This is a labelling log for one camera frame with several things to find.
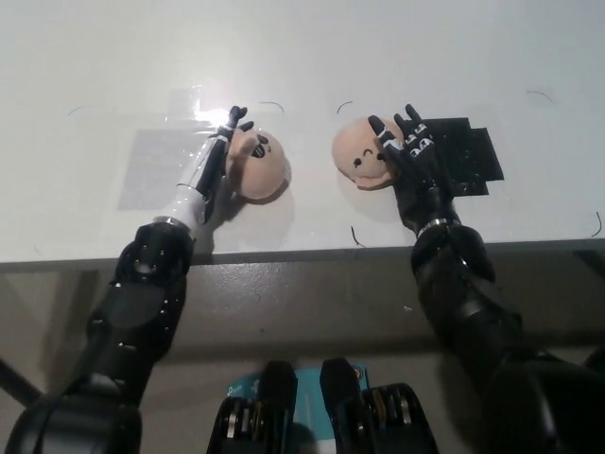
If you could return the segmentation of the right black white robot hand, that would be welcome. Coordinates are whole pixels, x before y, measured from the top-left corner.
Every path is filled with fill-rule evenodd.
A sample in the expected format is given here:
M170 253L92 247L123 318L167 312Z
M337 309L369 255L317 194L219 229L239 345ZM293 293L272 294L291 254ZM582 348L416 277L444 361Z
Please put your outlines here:
M412 105L406 105L406 114L408 119L399 114L393 117L402 140L378 116L368 117L387 163L396 170L393 188L400 219L415 236L434 226L459 225L443 152Z

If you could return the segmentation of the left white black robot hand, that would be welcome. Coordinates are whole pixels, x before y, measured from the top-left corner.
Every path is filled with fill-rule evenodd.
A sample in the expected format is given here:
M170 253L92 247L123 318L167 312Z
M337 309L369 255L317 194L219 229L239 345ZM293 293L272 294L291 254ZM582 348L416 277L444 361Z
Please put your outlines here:
M212 216L234 133L249 131L254 126L252 121L239 125L247 112L247 107L231 107L227 121L211 133L194 154L176 185L174 197L154 222L176 227L192 241L197 240L200 228Z

